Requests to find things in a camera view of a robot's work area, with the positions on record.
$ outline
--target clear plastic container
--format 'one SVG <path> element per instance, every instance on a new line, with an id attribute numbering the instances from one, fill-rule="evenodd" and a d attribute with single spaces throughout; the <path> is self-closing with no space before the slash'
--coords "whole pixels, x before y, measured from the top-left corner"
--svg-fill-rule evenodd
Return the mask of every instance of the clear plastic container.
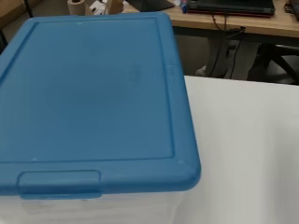
<path id="1" fill-rule="evenodd" d="M 0 224 L 173 224 L 184 192 L 106 194 L 88 200 L 0 198 Z"/>

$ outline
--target laptop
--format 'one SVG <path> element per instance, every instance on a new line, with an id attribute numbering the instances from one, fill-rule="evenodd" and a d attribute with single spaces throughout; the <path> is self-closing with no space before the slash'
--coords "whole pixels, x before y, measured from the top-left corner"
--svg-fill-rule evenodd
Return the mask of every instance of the laptop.
<path id="1" fill-rule="evenodd" d="M 188 12 L 271 17 L 272 0 L 187 0 Z"/>

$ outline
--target paper roll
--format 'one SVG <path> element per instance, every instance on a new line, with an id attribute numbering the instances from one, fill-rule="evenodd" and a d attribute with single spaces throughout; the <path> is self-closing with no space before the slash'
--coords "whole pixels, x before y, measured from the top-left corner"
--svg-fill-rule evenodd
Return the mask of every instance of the paper roll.
<path id="1" fill-rule="evenodd" d="M 70 15 L 85 15 L 85 0 L 68 0 L 67 6 Z"/>

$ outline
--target desk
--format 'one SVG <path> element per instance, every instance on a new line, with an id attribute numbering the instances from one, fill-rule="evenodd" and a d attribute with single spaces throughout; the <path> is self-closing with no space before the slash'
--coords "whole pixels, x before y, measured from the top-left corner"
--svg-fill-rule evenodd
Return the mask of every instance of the desk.
<path id="1" fill-rule="evenodd" d="M 245 26 L 247 35 L 244 36 L 244 40 L 246 41 L 299 46 L 299 41 L 296 39 L 299 38 L 299 22 L 293 15 L 284 12 L 285 2 L 285 0 L 274 0 L 276 14 L 270 19 L 230 16 L 227 20 L 227 28 Z M 137 10 L 126 5 L 124 12 L 137 12 Z M 183 14 L 179 7 L 169 8 L 164 12 L 169 15 L 175 33 L 178 35 L 206 37 L 219 35 L 210 15 Z M 223 16 L 216 16 L 216 20 L 219 24 L 224 23 Z"/>
<path id="2" fill-rule="evenodd" d="M 298 223 L 299 88 L 185 80 L 202 178 L 176 224 Z"/>

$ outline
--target black cable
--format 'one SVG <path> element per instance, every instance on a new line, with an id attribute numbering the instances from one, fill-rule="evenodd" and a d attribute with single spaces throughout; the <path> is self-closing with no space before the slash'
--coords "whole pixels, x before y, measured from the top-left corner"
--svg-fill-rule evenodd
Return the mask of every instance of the black cable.
<path id="1" fill-rule="evenodd" d="M 225 38 L 226 21 L 227 21 L 227 17 L 226 17 L 226 15 L 224 15 L 224 30 L 222 30 L 222 29 L 220 28 L 220 26 L 216 23 L 216 19 L 215 19 L 215 16 L 214 16 L 213 13 L 211 13 L 211 16 L 212 16 L 212 19 L 213 19 L 214 24 L 216 25 L 217 29 L 219 29 L 220 31 L 223 31 L 223 33 L 222 33 L 222 39 L 221 39 L 219 48 L 218 48 L 218 50 L 217 50 L 217 54 L 216 54 L 215 62 L 214 62 L 214 64 L 213 64 L 213 67 L 212 67 L 210 73 L 208 74 L 208 77 L 211 77 L 211 76 L 213 75 L 213 72 L 214 72 L 214 70 L 215 70 L 215 68 L 216 68 L 216 65 L 217 65 L 217 61 L 218 61 L 219 56 L 220 56 L 220 54 L 221 54 L 221 49 L 222 49 L 223 39 Z"/>
<path id="2" fill-rule="evenodd" d="M 32 10 L 30 8 L 30 5 L 28 3 L 28 0 L 24 0 L 24 3 L 25 3 L 25 6 L 26 6 L 26 10 L 27 10 L 27 13 L 29 15 L 30 18 L 33 18 L 34 15 L 32 14 Z"/>
<path id="3" fill-rule="evenodd" d="M 224 29 L 222 30 L 220 28 L 220 26 L 217 24 L 216 22 L 216 18 L 215 18 L 215 15 L 213 14 L 213 12 L 210 12 L 211 13 L 211 16 L 212 16 L 212 19 L 213 19 L 213 22 L 215 24 L 215 26 L 217 27 L 218 30 L 222 31 L 222 39 L 221 39 L 221 42 L 220 42 L 220 46 L 218 48 L 218 51 L 217 51 L 217 54 L 216 54 L 216 59 L 215 59 L 215 62 L 213 64 L 213 67 L 211 69 L 211 72 L 209 73 L 208 77 L 211 77 L 214 70 L 215 70 L 215 67 L 217 65 L 217 62 L 218 62 L 218 59 L 219 59 L 219 56 L 220 56 L 220 53 L 221 53 L 221 49 L 222 49 L 222 45 L 223 45 L 223 40 L 224 39 L 228 39 L 228 38 L 232 38 L 233 36 L 236 36 L 236 35 L 241 35 L 241 34 L 244 34 L 245 33 L 245 30 L 246 28 L 245 27 L 241 27 L 240 29 L 237 29 L 235 30 L 235 33 L 232 34 L 232 35 L 226 35 L 227 32 L 232 32 L 232 30 L 228 31 L 227 30 L 227 15 L 224 14 Z M 243 36 L 241 37 L 236 49 L 235 49 L 235 54 L 234 54 L 234 60 L 233 60 L 233 67 L 232 67 L 232 71 L 231 71 L 231 74 L 230 74 L 230 79 L 232 78 L 232 75 L 233 75 L 233 72 L 235 70 L 235 60 L 236 60 L 236 54 L 240 48 L 240 45 L 243 41 Z"/>
<path id="4" fill-rule="evenodd" d="M 238 50 L 239 50 L 239 48 L 240 48 L 240 45 L 242 44 L 243 37 L 244 37 L 244 36 L 241 37 L 241 39 L 239 40 L 238 45 L 237 45 L 236 48 L 235 48 L 235 54 L 234 54 L 234 58 L 233 58 L 233 66 L 232 66 L 232 71 L 231 71 L 231 74 L 230 74 L 229 79 L 232 79 L 233 72 L 234 72 L 234 70 L 235 70 L 236 54 L 237 54 L 237 52 L 238 52 Z"/>

